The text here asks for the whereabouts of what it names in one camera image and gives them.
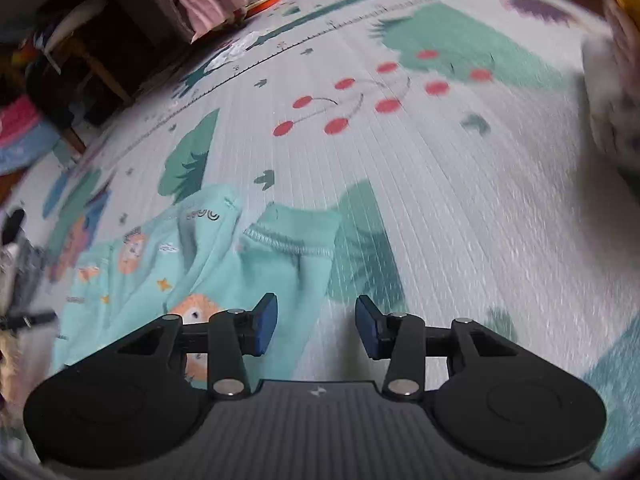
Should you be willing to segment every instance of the black robotic device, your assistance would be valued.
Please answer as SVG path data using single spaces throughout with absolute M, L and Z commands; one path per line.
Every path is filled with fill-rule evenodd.
M 367 296 L 355 323 L 367 354 L 390 359 L 371 381 L 260 382 L 277 300 L 207 323 L 168 314 L 44 381 L 24 423 L 45 465 L 72 479 L 596 478 L 606 422 L 587 384 L 470 319 L 425 327 L 384 316 Z M 207 390 L 184 379 L 208 353 Z M 424 390 L 424 358 L 449 380 Z

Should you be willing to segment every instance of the silver screw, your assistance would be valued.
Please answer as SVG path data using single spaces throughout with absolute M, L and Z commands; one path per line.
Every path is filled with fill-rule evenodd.
M 220 395 L 233 397 L 242 393 L 244 384 L 238 379 L 220 379 L 213 384 L 213 390 Z
M 420 389 L 420 384 L 411 379 L 395 379 L 391 381 L 387 388 L 396 395 L 411 395 Z

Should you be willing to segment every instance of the red cherry print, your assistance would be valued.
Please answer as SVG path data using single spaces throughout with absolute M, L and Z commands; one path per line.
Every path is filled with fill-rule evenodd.
M 349 120 L 346 117 L 338 117 L 331 119 L 324 127 L 324 132 L 328 135 L 339 134 L 347 126 L 349 126 Z
M 313 101 L 314 99 L 310 96 L 310 95 L 305 95 L 302 96 L 301 98 L 298 98 L 294 101 L 293 103 L 293 107 L 294 108 L 302 108 L 307 106 L 311 101 Z
M 283 123 L 278 124 L 273 131 L 273 135 L 275 137 L 280 137 L 289 133 L 290 129 L 293 128 L 293 121 L 284 121 Z
M 335 84 L 335 89 L 336 90 L 346 90 L 347 88 L 351 87 L 354 83 L 356 82 L 356 80 L 352 77 L 348 77 L 345 79 L 340 79 L 340 81 L 338 81 Z
M 475 68 L 471 71 L 469 77 L 474 81 L 491 81 L 494 75 L 486 68 Z
M 418 54 L 415 55 L 418 59 L 433 59 L 434 57 L 438 57 L 437 50 L 421 50 Z
M 376 111 L 381 114 L 395 112 L 400 107 L 399 99 L 382 99 L 376 103 Z
M 376 71 L 380 74 L 386 74 L 388 72 L 393 72 L 396 68 L 398 68 L 398 64 L 393 61 L 387 61 L 386 63 L 382 63 L 378 65 Z
M 434 81 L 424 87 L 429 95 L 444 95 L 449 91 L 449 83 L 446 81 Z

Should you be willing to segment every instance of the yellow star print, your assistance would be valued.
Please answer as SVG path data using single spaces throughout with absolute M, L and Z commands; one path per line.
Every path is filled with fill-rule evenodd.
M 163 292 L 172 288 L 172 286 L 169 285 L 169 282 L 166 280 L 166 278 L 163 278 L 162 280 L 158 280 L 156 283 L 160 287 L 160 290 L 162 290 Z

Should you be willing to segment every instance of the mint green clothing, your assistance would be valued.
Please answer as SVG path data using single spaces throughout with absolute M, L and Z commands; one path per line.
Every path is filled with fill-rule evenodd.
M 251 310 L 273 292 L 278 323 L 269 349 L 245 363 L 253 385 L 260 378 L 289 379 L 326 293 L 340 215 L 271 203 L 234 244 L 240 213 L 230 188 L 207 187 L 124 238 L 82 253 L 60 316 L 52 371 L 171 311 L 190 294 L 206 296 L 221 310 Z

